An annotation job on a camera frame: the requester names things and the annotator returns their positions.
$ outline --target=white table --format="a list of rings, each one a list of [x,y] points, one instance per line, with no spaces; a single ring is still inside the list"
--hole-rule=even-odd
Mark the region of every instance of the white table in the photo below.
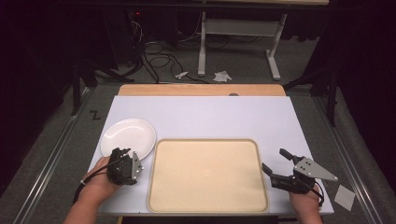
[[[250,138],[258,144],[262,161],[279,175],[291,175],[293,167],[291,161],[278,153],[280,148],[312,158],[287,96],[116,96],[102,135],[113,124],[130,118],[151,123],[157,141],[164,138]],[[90,169],[102,157],[99,143],[100,139]],[[157,215],[147,207],[153,154],[151,151],[142,160],[145,170],[138,183],[122,187],[102,204],[99,214]],[[267,175],[265,179],[269,208],[264,215],[293,214],[289,194],[272,188]],[[324,195],[321,214],[331,214],[332,205],[326,192]]]

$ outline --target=floor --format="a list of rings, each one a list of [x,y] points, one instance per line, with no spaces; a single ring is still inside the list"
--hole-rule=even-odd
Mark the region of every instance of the floor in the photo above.
[[[268,45],[268,42],[261,38],[233,36],[231,39],[210,39],[205,77],[196,76],[198,46],[195,41],[180,44],[178,48],[155,43],[148,46],[146,52],[160,82],[202,83],[186,77],[181,80],[175,78],[182,71],[188,71],[194,79],[217,83],[213,80],[214,74],[226,71],[232,78],[227,83],[285,84],[302,75],[316,43],[312,40],[299,42],[296,38],[281,40],[276,52],[280,81],[271,79],[269,66],[263,57],[263,46]],[[174,55],[182,68],[177,62],[172,64],[169,56],[159,55],[159,51]],[[0,223],[60,223],[64,219],[78,181],[91,162],[113,96],[121,85],[104,78],[101,72],[97,74],[99,85],[96,88],[85,89],[81,83],[82,107],[75,116],[70,116],[73,102],[72,90],[69,90],[64,96],[64,103],[48,119],[44,130],[0,199]],[[153,83],[153,76],[155,74],[152,70],[150,74],[142,67],[131,77],[136,83]],[[311,97],[309,89],[309,85],[299,86],[288,91],[287,95],[293,102],[315,160],[340,176],[338,183],[326,183],[335,213],[324,217],[325,223],[392,223],[394,194],[389,191],[385,178],[378,171],[348,114],[342,93],[337,92],[337,127],[333,128],[324,116],[326,98]],[[333,201],[340,185],[356,193],[351,211]],[[213,220],[200,219],[205,223],[212,223]],[[247,217],[233,218],[233,221],[237,220],[249,221]],[[98,223],[117,221],[117,217],[98,218]],[[190,218],[182,220],[183,223],[193,221],[195,220]]]

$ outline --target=table leg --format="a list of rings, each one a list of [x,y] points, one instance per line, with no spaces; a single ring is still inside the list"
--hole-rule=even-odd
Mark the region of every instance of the table leg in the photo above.
[[[206,64],[205,38],[206,38],[206,12],[202,12],[201,48],[199,51],[198,77],[205,76],[205,64]]]
[[[268,49],[266,51],[267,60],[268,63],[270,64],[270,69],[274,80],[280,80],[280,74],[279,71],[277,70],[274,55],[276,52],[277,44],[279,43],[280,36],[282,35],[283,27],[285,27],[285,21],[287,17],[288,17],[287,14],[282,14],[279,21],[279,25],[276,27],[273,46],[271,47],[271,49]]]

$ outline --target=small white card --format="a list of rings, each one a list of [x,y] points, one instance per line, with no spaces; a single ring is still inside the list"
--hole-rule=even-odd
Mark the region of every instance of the small white card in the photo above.
[[[345,207],[348,211],[352,209],[353,201],[355,200],[355,193],[340,185],[334,201]]]

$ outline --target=beige tray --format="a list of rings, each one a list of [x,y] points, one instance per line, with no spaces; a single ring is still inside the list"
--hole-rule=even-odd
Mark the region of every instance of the beige tray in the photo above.
[[[262,164],[249,139],[163,139],[152,167],[148,208],[155,213],[262,213]]]

